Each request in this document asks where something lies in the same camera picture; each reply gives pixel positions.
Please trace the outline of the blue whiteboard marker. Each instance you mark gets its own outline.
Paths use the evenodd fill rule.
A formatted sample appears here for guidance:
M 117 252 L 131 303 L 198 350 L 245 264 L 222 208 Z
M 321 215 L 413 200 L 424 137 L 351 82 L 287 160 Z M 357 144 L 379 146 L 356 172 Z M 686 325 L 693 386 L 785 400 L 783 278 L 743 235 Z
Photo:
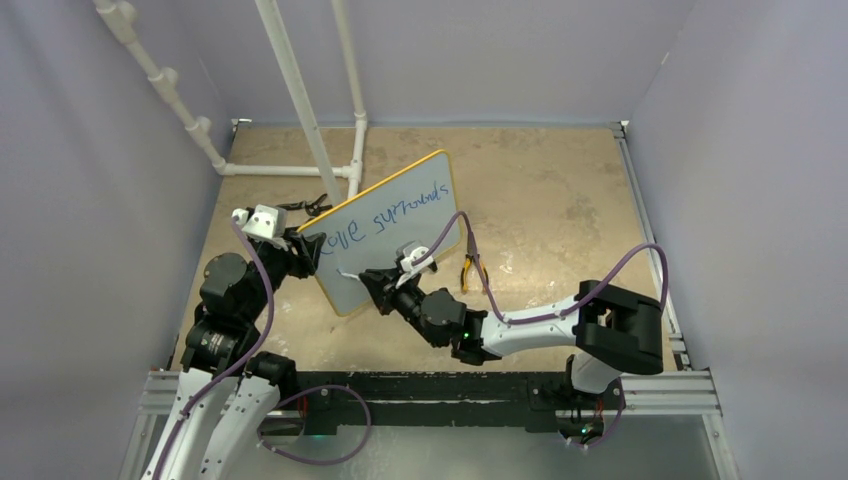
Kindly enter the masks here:
M 344 271 L 344 270 L 342 270 L 342 269 L 340 269 L 340 268 L 339 268 L 339 269 L 337 269 L 336 271 L 337 271 L 337 273 L 338 273 L 340 276 L 342 276 L 342 277 L 344 277 L 344 278 L 352 279 L 352 280 L 355 280 L 355 281 L 361 282 L 361 278 L 360 278 L 359 274 L 354 274 L 354 273 L 346 272 L 346 271 Z

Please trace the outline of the yellow framed whiteboard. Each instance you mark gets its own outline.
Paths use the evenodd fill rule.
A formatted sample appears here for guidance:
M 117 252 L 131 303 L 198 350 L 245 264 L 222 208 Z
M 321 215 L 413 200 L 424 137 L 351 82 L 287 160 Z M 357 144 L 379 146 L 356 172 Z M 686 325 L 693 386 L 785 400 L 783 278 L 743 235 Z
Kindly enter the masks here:
M 400 247 L 432 246 L 458 210 L 450 156 L 437 150 L 302 225 L 301 234 L 327 235 L 315 278 L 335 314 L 370 303 L 365 287 L 337 269 L 392 268 Z

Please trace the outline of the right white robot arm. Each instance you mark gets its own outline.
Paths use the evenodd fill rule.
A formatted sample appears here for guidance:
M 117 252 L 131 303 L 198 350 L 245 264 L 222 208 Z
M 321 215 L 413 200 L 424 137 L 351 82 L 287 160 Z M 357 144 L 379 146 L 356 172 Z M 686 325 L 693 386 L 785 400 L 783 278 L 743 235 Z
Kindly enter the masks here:
M 398 313 L 430 346 L 473 366 L 540 348 L 574 346 L 561 381 L 564 399 L 584 407 L 621 374 L 663 372 L 660 301 L 597 280 L 553 304 L 496 314 L 473 310 L 441 288 L 430 293 L 396 269 L 359 275 L 381 314 Z

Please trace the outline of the yellow handled pliers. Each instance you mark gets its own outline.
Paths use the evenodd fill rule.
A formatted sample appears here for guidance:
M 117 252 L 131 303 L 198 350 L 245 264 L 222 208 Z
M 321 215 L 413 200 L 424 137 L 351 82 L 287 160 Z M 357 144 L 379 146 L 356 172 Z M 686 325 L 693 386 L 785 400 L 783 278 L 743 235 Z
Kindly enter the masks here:
M 488 270 L 485 264 L 480 259 L 480 255 L 472 254 L 470 252 L 467 252 L 465 254 L 464 263 L 460 271 L 460 291 L 463 294 L 467 294 L 471 291 L 471 283 L 469 280 L 469 276 L 472 271 L 476 271 L 479 274 L 481 292 L 486 293 L 487 287 L 489 286 Z

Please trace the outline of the aluminium frame rail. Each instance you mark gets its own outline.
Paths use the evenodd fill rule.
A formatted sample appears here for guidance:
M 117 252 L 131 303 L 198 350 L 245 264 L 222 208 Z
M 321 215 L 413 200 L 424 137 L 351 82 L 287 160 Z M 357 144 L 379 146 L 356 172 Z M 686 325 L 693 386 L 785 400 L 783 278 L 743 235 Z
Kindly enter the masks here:
M 656 243 L 640 184 L 637 179 L 635 166 L 626 139 L 627 121 L 610 122 L 609 128 L 617 145 L 623 168 L 626 172 L 632 201 L 639 218 L 639 225 L 644 241 Z M 645 252 L 649 258 L 651 275 L 658 294 L 661 294 L 667 280 L 669 262 L 655 249 Z M 718 391 L 712 372 L 709 368 L 695 369 L 688 355 L 688 347 L 681 330 L 678 316 L 670 296 L 663 313 L 665 338 L 675 366 L 671 373 L 662 374 L 659 390 L 645 390 L 639 395 L 638 388 L 627 388 L 628 394 L 633 394 L 634 404 L 628 407 L 626 413 L 632 415 L 647 415 L 662 420 L 679 420 L 690 422 L 694 427 L 694 447 L 697 447 L 696 459 L 703 458 L 709 466 L 709 478 L 740 479 L 738 467 L 732 451 L 726 440 L 723 423 L 723 411 L 718 397 Z M 650 397 L 658 402 L 643 404 Z

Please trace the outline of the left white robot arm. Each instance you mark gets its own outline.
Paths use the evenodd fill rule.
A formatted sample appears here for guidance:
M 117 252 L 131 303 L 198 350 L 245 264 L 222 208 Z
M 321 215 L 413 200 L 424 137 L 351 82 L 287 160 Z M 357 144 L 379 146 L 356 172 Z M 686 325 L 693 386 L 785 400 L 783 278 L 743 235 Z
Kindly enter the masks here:
M 144 479 L 222 479 L 236 451 L 272 408 L 297 399 L 293 360 L 260 347 L 261 313 L 274 313 L 284 279 L 313 276 L 326 241 L 323 233 L 251 238 L 237 233 L 247 254 L 220 254 L 203 273 L 200 302 L 185 338 L 177 389 Z

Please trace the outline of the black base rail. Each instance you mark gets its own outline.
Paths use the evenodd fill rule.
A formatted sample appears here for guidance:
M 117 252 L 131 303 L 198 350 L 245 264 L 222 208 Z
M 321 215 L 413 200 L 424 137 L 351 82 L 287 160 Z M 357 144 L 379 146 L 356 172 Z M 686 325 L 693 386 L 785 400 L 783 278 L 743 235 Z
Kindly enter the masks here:
M 305 371 L 308 435 L 334 435 L 340 426 L 520 427 L 554 432 L 557 414 L 576 408 L 557 392 L 559 372 L 344 372 Z

